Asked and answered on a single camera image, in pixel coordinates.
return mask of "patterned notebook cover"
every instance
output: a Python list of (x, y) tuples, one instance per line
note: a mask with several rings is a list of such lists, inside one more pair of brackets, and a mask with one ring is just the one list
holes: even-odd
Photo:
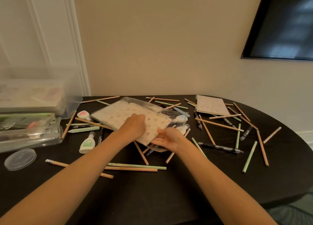
[(157, 135), (157, 128), (165, 129), (171, 122), (170, 117), (162, 113), (148, 110), (138, 104), (120, 100), (99, 111), (92, 113), (92, 117), (101, 123), (118, 130), (133, 113), (146, 116), (146, 132), (137, 141), (147, 146)]
[(223, 99), (197, 95), (197, 112), (229, 116)]

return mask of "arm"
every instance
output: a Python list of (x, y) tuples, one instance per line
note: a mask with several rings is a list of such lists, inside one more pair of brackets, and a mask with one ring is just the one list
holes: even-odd
[(144, 134), (144, 122), (144, 115), (133, 114), (119, 131), (111, 133), (101, 144), (15, 205), (0, 219), (0, 224), (65, 224), (110, 160)]
[(177, 129), (159, 130), (152, 141), (175, 152), (186, 165), (225, 225), (277, 225), (271, 216)]

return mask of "dark wooden table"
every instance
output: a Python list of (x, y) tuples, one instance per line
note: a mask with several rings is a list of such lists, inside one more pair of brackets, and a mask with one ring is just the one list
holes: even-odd
[[(145, 96), (131, 97), (147, 101)], [(194, 107), (184, 100), (187, 98), (195, 101), (195, 95), (155, 97), (180, 100), (182, 106), (189, 108), (185, 111), (191, 115), (188, 120), (191, 131), (187, 138), (194, 137), (197, 141), (210, 142), (205, 130), (201, 131), (197, 127), (193, 116)], [(84, 101), (98, 98), (101, 97), (84, 97)], [(119, 99), (121, 98), (105, 102), (114, 103)], [(254, 129), (239, 144), (239, 148), (245, 153), (234, 155), (202, 147), (208, 159), (265, 208), (291, 203), (301, 198), (313, 185), (313, 151), (295, 132), (273, 117), (247, 105), (237, 104), (260, 129), (263, 140), (279, 126), (282, 127), (265, 144), (269, 167), (264, 165), (258, 144), (247, 173), (241, 172), (252, 145), (257, 140)], [(92, 113), (103, 107), (104, 105), (98, 102), (84, 103), (77, 111), (86, 110)], [(202, 116), (204, 119), (210, 117), (206, 114)], [(239, 123), (233, 118), (229, 120), (235, 125)], [(222, 119), (213, 121), (226, 124)], [(65, 127), (67, 122), (68, 120), (62, 120), (62, 126)], [(244, 121), (241, 125), (244, 130), (249, 127)], [(217, 145), (235, 146), (237, 131), (211, 124), (207, 124), (207, 128)], [(106, 137), (110, 133), (110, 130), (105, 130)], [(89, 132), (68, 134), (59, 145), (36, 148), (36, 160), (19, 171), (10, 172), (3, 165), (4, 160), (12, 152), (0, 154), (2, 192), (0, 216), (62, 170), (59, 166), (46, 163), (46, 159), (70, 164), (81, 157), (80, 144), (88, 134)], [(98, 136), (99, 131), (96, 131), (96, 141)], [(197, 220), (197, 223), (205, 221), (206, 224), (219, 222), (217, 215), (179, 158), (174, 156), (168, 165), (165, 164), (169, 155), (170, 152), (154, 152), (147, 157), (150, 165), (167, 166), (166, 171), (159, 170), (157, 173), (107, 171), (114, 175), (114, 179), (100, 177), (67, 224), (179, 224), (193, 220)], [(112, 162), (144, 165), (133, 143), (121, 150)]]

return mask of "round plastic lid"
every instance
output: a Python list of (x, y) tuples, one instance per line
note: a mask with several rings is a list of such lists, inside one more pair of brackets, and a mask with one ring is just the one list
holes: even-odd
[(26, 148), (17, 151), (10, 155), (5, 161), (4, 165), (9, 171), (16, 171), (27, 167), (37, 157), (35, 150)]

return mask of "tv screen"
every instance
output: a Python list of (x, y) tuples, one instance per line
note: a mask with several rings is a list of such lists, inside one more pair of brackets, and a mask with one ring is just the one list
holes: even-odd
[(261, 0), (241, 57), (313, 60), (313, 0)]

